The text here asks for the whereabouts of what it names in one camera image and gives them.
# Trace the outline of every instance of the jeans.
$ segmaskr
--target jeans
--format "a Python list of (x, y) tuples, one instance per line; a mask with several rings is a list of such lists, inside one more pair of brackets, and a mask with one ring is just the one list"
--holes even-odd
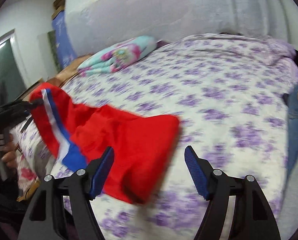
[(298, 158), (298, 84), (288, 98), (287, 179)]
[(286, 183), (284, 198), (277, 221), (281, 240), (288, 240), (298, 228), (298, 152), (297, 161)]

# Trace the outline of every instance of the bed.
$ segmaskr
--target bed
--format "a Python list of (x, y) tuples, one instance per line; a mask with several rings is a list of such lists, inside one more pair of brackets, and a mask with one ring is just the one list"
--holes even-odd
[[(209, 33), (159, 48), (115, 74), (76, 76), (64, 85), (77, 103), (181, 119), (172, 163), (150, 203), (135, 206), (106, 194), (91, 202), (105, 238), (193, 239), (208, 202), (185, 165), (187, 145), (229, 176), (253, 174), (278, 218), (287, 160), (281, 95), (298, 82), (293, 56), (292, 46), (281, 40)], [(18, 137), (31, 166), (34, 156), (50, 158), (34, 123)], [(60, 178), (72, 171), (56, 162), (51, 174)], [(70, 211), (67, 197), (64, 204)], [(228, 237), (233, 207), (231, 198), (222, 239)]]

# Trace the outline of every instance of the white wall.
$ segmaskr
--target white wall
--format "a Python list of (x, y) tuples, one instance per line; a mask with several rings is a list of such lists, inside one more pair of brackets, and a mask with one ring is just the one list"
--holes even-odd
[(298, 6), (294, 0), (281, 0), (285, 9), (287, 26), (288, 26), (288, 42), (298, 50)]
[(33, 84), (56, 75), (54, 66), (46, 66), (38, 35), (52, 31), (52, 3), (55, 0), (22, 0), (0, 9), (0, 37), (15, 29), (20, 55)]

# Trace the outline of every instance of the blue stripe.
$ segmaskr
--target blue stripe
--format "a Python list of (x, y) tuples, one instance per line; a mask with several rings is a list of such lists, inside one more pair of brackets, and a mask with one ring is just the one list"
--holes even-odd
[(114, 151), (113, 148), (110, 147), (106, 156), (103, 158), (100, 163), (96, 173), (93, 175), (91, 180), (91, 188), (89, 195), (92, 199), (96, 196), (100, 195), (103, 192), (103, 187), (105, 185), (105, 181), (108, 177), (108, 174), (111, 170), (114, 161)]
[(60, 132), (62, 135), (66, 138), (66, 140), (69, 142), (69, 151), (67, 155), (63, 158), (62, 163), (66, 165), (70, 170), (77, 171), (79, 169), (85, 169), (87, 167), (87, 161), (86, 158), (81, 154), (78, 146), (70, 141), (70, 134), (68, 130), (64, 127), (57, 106), (54, 103), (51, 90), (46, 89), (48, 100), (52, 109), (53, 116), (55, 118), (55, 121), (57, 123), (57, 126), (59, 127)]

